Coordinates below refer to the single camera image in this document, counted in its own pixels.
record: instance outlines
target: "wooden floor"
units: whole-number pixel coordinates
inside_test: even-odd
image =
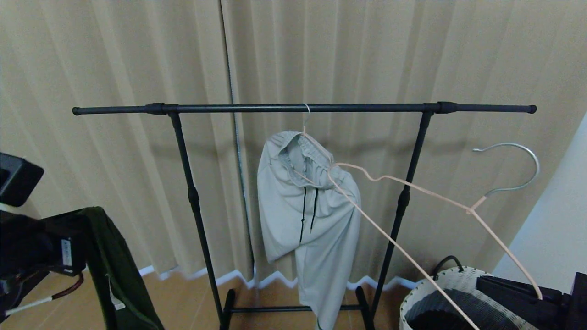
[[[49,274],[30,294],[23,304],[47,297],[74,283],[76,278]],[[155,274],[144,277],[151,300],[159,318],[168,330],[174,329],[218,329],[218,319],[214,308],[208,277],[203,276],[188,281],[175,273],[165,281]],[[298,305],[297,288],[290,289],[279,281],[261,290],[247,290],[241,280],[234,279],[219,287],[224,302],[228,289],[237,292],[236,306]],[[364,287],[367,300],[371,301],[374,290]],[[399,304],[407,291],[398,289],[384,292],[377,315],[376,329],[397,329]],[[346,304],[355,304],[353,291],[347,291]],[[271,312],[254,314],[235,314],[231,329],[313,329],[315,316],[311,312]],[[104,329],[100,304],[89,273],[86,281],[74,293],[47,302],[26,311],[10,316],[0,324],[0,329]],[[359,311],[341,311],[335,329],[364,329]]]

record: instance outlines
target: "laundry basket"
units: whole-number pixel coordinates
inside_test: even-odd
[[[444,263],[454,260],[458,267],[438,272]],[[487,272],[463,267],[454,256],[443,259],[433,271],[433,279],[444,292],[482,330],[518,330],[536,327],[512,313],[475,288],[477,278]],[[428,281],[415,287],[400,307],[400,330],[465,330],[471,325]]]

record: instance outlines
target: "curtain fold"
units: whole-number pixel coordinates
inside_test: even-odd
[[[535,184],[492,196],[481,216],[507,243],[533,208],[585,113],[586,6],[581,2],[222,1],[235,103],[536,104],[535,115],[453,113],[432,117],[414,182],[464,204],[489,189],[527,180],[532,160],[517,149],[471,149],[517,142],[542,163]],[[266,263],[258,223],[256,173],[266,139],[302,130],[302,114],[242,114],[245,190],[259,278],[295,274],[293,255]],[[308,133],[337,161],[373,176],[405,178],[419,114],[315,113]],[[402,185],[350,171],[363,209],[391,230]],[[502,251],[470,216],[417,191],[399,243],[424,265],[449,254],[490,270]],[[351,281],[377,279],[387,240],[362,224]],[[389,278],[417,276],[394,253]]]
[[[1,24],[2,151],[45,169],[28,209],[102,206],[139,268],[204,268],[169,118],[71,108],[229,103],[218,3],[13,1]],[[232,116],[181,118],[216,271],[251,278]]]

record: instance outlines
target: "dark green clothing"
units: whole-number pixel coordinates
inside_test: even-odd
[[[163,330],[124,237],[104,209],[88,207],[73,214],[85,235],[87,266],[96,286],[106,329]],[[115,309],[110,289],[126,307]]]

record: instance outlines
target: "basket handle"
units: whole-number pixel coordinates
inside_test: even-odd
[[[461,262],[457,259],[457,257],[453,256],[453,255],[449,255],[448,257],[442,259],[438,265],[436,265],[436,267],[434,267],[434,270],[432,271],[432,278],[436,281],[438,280],[438,272],[440,272],[440,268],[442,268],[442,266],[448,261],[448,260],[454,260],[454,262],[457,263],[458,266],[458,272],[464,272],[465,269],[463,268],[463,265],[461,265]]]

